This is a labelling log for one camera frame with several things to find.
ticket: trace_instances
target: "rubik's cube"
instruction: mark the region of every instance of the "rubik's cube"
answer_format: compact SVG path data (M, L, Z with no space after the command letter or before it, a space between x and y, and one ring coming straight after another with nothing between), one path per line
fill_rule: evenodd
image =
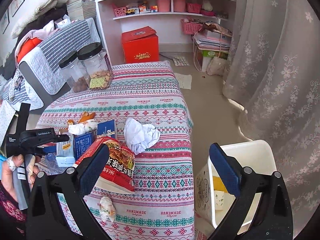
M154 5L154 6L150 6L151 12L158 12L158 6Z

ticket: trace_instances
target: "paper on floor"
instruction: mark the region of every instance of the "paper on floor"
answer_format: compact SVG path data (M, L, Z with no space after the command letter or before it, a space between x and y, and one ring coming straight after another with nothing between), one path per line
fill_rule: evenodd
M191 90L191 82L192 82L191 75L182 75L179 73L175 73L174 75L176 76L176 79L179 82L180 88L185 88L185 89Z

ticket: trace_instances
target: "picture frame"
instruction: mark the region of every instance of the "picture frame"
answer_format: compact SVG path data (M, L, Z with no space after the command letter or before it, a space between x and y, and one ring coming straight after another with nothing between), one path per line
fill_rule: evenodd
M11 17L13 17L20 6L23 4L24 0L13 0L10 4L10 9L11 9Z
M5 32L8 25L9 25L9 8L6 10L6 12L4 13L4 15L0 20L0 28L1 28L2 34Z

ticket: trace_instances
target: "stack of paper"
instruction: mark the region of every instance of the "stack of paper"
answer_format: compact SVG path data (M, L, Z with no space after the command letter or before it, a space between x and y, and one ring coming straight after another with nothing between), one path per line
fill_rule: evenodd
M67 10L70 20L85 20L97 16L94 0L68 0Z
M196 33L195 42L199 49L215 50L228 53L230 49L231 37L221 33L206 31L204 34Z

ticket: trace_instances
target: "floral curtain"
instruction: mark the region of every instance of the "floral curtain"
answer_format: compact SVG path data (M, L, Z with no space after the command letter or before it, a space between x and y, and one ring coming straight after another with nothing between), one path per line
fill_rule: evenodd
M233 31L223 93L270 144L296 236L320 203L320 22L307 0L237 0Z

